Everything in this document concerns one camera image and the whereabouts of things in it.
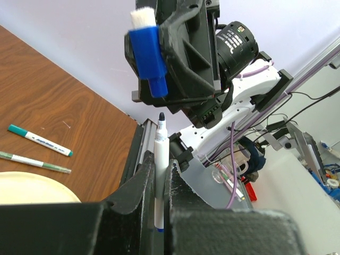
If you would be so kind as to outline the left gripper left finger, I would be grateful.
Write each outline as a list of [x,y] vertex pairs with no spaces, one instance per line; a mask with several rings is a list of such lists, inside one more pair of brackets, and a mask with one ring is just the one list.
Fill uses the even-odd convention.
[[153,254],[154,155],[101,202],[1,206],[1,254]]

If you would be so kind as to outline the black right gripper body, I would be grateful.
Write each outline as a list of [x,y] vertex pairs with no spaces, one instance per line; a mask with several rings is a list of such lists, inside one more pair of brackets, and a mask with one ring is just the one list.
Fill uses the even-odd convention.
[[210,129],[222,119],[216,98],[222,94],[215,21],[219,1],[136,1],[155,10],[160,51],[167,67],[168,94],[151,95],[148,81],[138,80],[132,100],[182,111],[197,128]]

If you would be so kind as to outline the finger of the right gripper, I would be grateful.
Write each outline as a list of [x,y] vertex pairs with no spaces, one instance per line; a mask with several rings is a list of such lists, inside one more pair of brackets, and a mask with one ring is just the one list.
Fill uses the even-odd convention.
[[139,77],[137,63],[136,63],[136,60],[135,60],[135,57],[134,57],[133,48],[132,48],[131,39],[130,39],[129,34],[124,35],[124,55],[125,55],[126,61],[128,62],[129,66],[133,70],[136,77],[138,78],[139,82],[141,82],[142,80]]
[[159,24],[162,54],[179,90],[219,90],[214,12],[176,7]]

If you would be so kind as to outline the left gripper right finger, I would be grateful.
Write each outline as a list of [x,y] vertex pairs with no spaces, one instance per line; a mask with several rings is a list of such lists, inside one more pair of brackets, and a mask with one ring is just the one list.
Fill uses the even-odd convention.
[[214,209],[170,160],[165,179],[165,254],[304,254],[295,221],[275,210]]

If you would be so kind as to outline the dark blue pen cap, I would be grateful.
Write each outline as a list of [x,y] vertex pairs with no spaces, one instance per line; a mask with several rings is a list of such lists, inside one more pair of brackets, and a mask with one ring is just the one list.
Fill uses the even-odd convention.
[[142,7],[130,13],[132,29],[128,31],[139,77],[148,81],[152,97],[162,98],[168,95],[166,73],[163,60],[155,10]]

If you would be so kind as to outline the white purple marker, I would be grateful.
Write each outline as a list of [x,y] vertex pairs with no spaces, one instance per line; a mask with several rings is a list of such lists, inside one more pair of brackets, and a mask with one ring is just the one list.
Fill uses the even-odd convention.
[[164,190],[166,170],[169,166],[169,138],[165,114],[161,112],[154,140],[155,162],[155,207],[154,226],[159,232],[164,231]]

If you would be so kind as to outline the teal white marker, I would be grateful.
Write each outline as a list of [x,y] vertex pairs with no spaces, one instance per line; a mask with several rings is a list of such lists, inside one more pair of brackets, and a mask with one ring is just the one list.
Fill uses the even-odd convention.
[[53,151],[56,151],[56,152],[58,152],[58,153],[60,153],[64,156],[71,157],[73,155],[72,150],[67,149],[67,148],[65,148],[65,147],[63,147],[63,146],[61,146],[57,143],[54,143],[54,142],[52,142],[52,141],[50,141],[46,138],[43,138],[43,137],[41,137],[37,134],[34,134],[34,133],[27,131],[27,130],[21,128],[21,127],[16,126],[16,125],[13,125],[13,124],[9,125],[8,130],[10,132],[15,133],[17,135],[20,135],[20,136],[22,136],[22,137],[24,137],[28,140],[31,140],[31,141],[33,141],[37,144],[40,144],[44,147],[47,147],[47,148],[49,148]]

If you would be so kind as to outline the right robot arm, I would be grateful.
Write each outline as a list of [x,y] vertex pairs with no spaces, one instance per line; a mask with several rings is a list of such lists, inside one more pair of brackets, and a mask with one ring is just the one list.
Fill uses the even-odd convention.
[[292,82],[247,26],[219,23],[218,1],[136,1],[135,7],[124,37],[125,58],[138,77],[132,100],[190,120],[170,137],[170,157],[182,170],[222,130],[252,128],[247,117],[267,110]]

